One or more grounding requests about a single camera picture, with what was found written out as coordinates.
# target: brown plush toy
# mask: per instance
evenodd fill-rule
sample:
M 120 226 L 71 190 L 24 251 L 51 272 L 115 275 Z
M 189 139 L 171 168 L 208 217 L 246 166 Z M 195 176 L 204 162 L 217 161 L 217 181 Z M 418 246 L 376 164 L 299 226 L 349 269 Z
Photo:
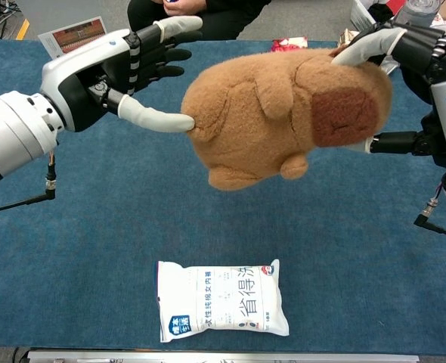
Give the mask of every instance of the brown plush toy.
M 389 116 L 392 84 L 375 64 L 335 65 L 335 49 L 254 54 L 204 70 L 181 112 L 211 186 L 234 191 L 303 176 L 316 147 L 354 144 Z

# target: black pants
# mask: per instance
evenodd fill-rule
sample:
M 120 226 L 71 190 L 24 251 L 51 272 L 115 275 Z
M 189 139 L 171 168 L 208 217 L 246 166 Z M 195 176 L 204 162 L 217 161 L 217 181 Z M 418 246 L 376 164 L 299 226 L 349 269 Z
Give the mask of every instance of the black pants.
M 203 40 L 236 39 L 245 26 L 260 15 L 265 5 L 262 2 L 251 8 L 197 14 L 203 20 L 203 26 L 201 27 Z M 168 17 L 164 7 L 151 0 L 131 0 L 127 15 L 132 31 L 140 30 L 151 25 L 155 20 Z

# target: blue carpet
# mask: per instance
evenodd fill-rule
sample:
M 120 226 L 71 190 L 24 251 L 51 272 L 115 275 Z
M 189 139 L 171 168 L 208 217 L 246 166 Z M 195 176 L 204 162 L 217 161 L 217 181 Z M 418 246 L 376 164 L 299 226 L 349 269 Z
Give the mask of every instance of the blue carpet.
M 311 47 L 333 43 L 311 42 Z M 188 45 L 177 79 L 139 92 L 176 112 L 212 64 L 270 42 Z M 37 92 L 38 42 L 0 42 L 0 94 Z M 386 130 L 419 130 L 427 105 L 400 73 Z M 234 193 L 207 185 L 185 135 L 106 116 L 60 135 L 57 199 L 0 213 L 0 346 L 446 355 L 446 237 L 413 220 L 444 170 L 428 157 L 316 150 L 308 174 Z M 0 181 L 0 205 L 43 192 L 46 159 Z M 432 215 L 446 227 L 446 202 Z M 160 343 L 153 263 L 280 259 L 289 337 L 207 331 Z

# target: robotic hand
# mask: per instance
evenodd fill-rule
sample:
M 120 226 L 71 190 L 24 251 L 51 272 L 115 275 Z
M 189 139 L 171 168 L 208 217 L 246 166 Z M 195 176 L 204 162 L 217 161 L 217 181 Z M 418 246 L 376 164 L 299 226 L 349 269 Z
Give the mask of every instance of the robotic hand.
M 0 96 L 0 180 L 42 155 L 50 154 L 45 194 L 0 210 L 54 199 L 53 149 L 63 130 L 81 132 L 107 112 L 156 132 L 184 132 L 194 127 L 186 115 L 144 107 L 131 97 L 154 81 L 180 76 L 169 66 L 191 53 L 175 48 L 200 39 L 199 17 L 170 17 L 136 33 L 109 33 L 47 63 L 39 93 L 16 91 Z
M 432 156 L 437 166 L 446 168 L 446 32 L 392 21 L 374 24 L 353 39 L 333 62 L 381 64 L 386 55 L 399 62 L 408 88 L 431 104 L 432 111 L 423 117 L 421 132 L 386 132 L 350 148 L 366 153 Z M 427 222 L 438 204 L 441 188 L 446 194 L 446 173 L 415 225 L 446 234 L 442 228 Z

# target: person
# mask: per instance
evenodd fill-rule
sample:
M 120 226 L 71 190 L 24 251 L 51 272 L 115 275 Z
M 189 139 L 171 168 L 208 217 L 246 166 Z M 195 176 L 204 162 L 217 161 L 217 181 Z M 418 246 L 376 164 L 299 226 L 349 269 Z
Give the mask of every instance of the person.
M 175 15 L 203 20 L 203 40 L 236 39 L 271 0 L 131 0 L 127 9 L 132 31 Z

